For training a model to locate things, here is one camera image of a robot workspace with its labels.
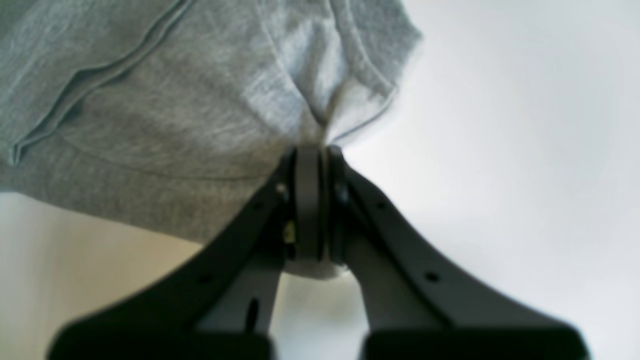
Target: mounting hole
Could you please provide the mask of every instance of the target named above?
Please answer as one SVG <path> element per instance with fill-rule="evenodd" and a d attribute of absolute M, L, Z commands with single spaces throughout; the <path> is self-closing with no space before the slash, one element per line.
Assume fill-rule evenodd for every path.
<path fill-rule="evenodd" d="M 285 246 L 285 254 L 287 259 L 295 260 L 296 259 L 296 247 L 293 244 L 288 244 Z"/>
<path fill-rule="evenodd" d="M 246 311 L 246 317 L 244 318 L 244 331 L 253 332 L 255 330 L 255 324 L 258 322 L 259 311 L 260 302 L 254 297 L 251 299 L 249 308 Z"/>
<path fill-rule="evenodd" d="M 424 277 L 431 281 L 431 282 L 438 282 L 440 281 L 440 276 L 434 272 L 428 272 L 426 274 L 424 274 Z"/>
<path fill-rule="evenodd" d="M 200 284 L 207 284 L 209 282 L 211 282 L 211 275 L 209 274 L 203 274 L 198 278 L 198 282 Z"/>

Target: gray fabric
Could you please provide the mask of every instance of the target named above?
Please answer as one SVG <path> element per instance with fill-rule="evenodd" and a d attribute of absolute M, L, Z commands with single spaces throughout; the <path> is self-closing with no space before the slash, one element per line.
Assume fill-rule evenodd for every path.
<path fill-rule="evenodd" d="M 397 1 L 40 0 L 0 39 L 0 183 L 205 243 L 286 147 L 383 112 L 419 38 Z"/>
<path fill-rule="evenodd" d="M 0 0 L 0 37 L 6 34 L 35 2 L 36 0 Z"/>

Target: white wall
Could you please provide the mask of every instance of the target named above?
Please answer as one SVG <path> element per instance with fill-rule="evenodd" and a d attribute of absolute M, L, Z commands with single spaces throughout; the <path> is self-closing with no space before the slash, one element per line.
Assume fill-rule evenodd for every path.
<path fill-rule="evenodd" d="M 395 106 L 345 149 L 441 251 L 572 322 L 596 360 L 640 359 L 640 2 L 407 1 L 426 38 Z M 0 195 L 0 359 L 198 246 Z M 283 360 L 355 358 L 352 277 L 282 279 Z"/>

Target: black plastic part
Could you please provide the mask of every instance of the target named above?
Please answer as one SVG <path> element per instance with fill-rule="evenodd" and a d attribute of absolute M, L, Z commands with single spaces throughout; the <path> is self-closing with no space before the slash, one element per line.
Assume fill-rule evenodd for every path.
<path fill-rule="evenodd" d="M 292 155 L 208 247 L 145 291 L 65 327 L 49 359 L 99 351 L 110 359 L 272 359 L 266 332 L 291 213 L 276 186 L 289 182 Z"/>
<path fill-rule="evenodd" d="M 423 239 L 377 187 L 355 171 L 346 174 L 344 253 L 371 328 L 365 359 L 588 358 L 573 327 L 473 278 Z"/>
<path fill-rule="evenodd" d="M 314 146 L 296 149 L 294 205 L 296 209 L 296 260 L 320 261 L 323 254 L 321 232 L 321 160 Z"/>
<path fill-rule="evenodd" d="M 570 329 L 469 329 L 375 332 L 364 345 L 367 360 L 586 360 Z"/>
<path fill-rule="evenodd" d="M 134 327 L 67 330 L 51 359 L 256 360 L 275 359 L 269 340 L 254 334 L 187 334 Z"/>
<path fill-rule="evenodd" d="M 358 279 L 371 328 L 363 358 L 588 358 L 570 325 L 501 295 L 433 248 L 338 147 L 327 149 L 323 182 L 319 155 L 289 149 L 211 245 L 146 291 L 67 326 L 49 359 L 274 359 L 266 335 L 292 219 L 299 260 L 319 258 L 326 226 L 332 261 Z"/>
<path fill-rule="evenodd" d="M 349 204 L 346 172 L 349 167 L 342 151 L 335 145 L 327 147 L 327 162 L 329 256 L 335 264 L 343 265 L 344 222 Z"/>

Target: white background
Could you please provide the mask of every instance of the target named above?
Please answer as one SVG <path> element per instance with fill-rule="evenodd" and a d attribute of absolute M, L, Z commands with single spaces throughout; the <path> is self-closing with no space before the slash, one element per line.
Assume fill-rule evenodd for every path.
<path fill-rule="evenodd" d="M 640 1 L 407 1 L 422 47 L 393 108 L 344 150 L 405 217 L 495 288 L 640 359 Z M 0 359 L 198 245 L 0 195 Z M 282 360 L 356 358 L 352 277 L 283 276 Z"/>

